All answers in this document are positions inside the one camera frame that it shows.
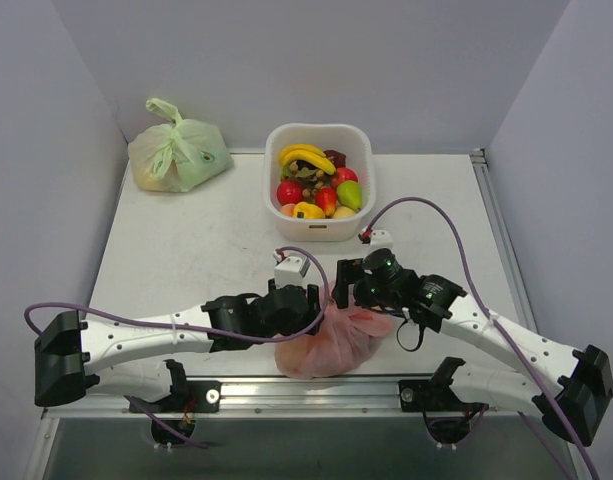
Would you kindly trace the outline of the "pink plastic bag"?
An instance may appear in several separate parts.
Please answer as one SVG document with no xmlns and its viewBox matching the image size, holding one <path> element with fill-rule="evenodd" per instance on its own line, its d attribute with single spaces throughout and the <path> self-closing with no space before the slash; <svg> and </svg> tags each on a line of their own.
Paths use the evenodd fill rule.
<svg viewBox="0 0 613 480">
<path fill-rule="evenodd" d="M 275 345 L 275 364 L 289 378 L 343 375 L 370 360 L 393 331 L 391 317 L 353 305 L 340 309 L 330 299 L 316 334 Z"/>
</svg>

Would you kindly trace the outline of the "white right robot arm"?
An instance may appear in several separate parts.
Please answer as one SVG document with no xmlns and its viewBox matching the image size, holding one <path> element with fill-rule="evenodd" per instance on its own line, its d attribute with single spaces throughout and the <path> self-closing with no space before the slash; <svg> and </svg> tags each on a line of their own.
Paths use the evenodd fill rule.
<svg viewBox="0 0 613 480">
<path fill-rule="evenodd" d="M 517 411 L 565 441 L 593 443 L 613 398 L 609 356 L 599 347 L 557 343 L 487 311 L 454 282 L 402 267 L 388 248 L 338 261 L 332 296 L 340 309 L 355 305 L 400 317 L 504 364 L 495 370 L 446 358 L 429 385 L 436 406 L 479 403 Z"/>
</svg>

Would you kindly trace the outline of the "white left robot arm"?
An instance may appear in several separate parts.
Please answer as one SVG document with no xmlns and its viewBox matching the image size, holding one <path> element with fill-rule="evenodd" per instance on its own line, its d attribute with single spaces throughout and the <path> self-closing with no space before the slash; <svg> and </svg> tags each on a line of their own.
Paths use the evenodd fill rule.
<svg viewBox="0 0 613 480">
<path fill-rule="evenodd" d="M 64 306 L 34 342 L 34 402 L 63 406 L 89 393 L 136 397 L 166 411 L 188 399 L 178 353 L 244 351 L 317 332 L 318 286 L 268 285 L 264 296 L 221 296 L 167 315 L 127 319 Z"/>
</svg>

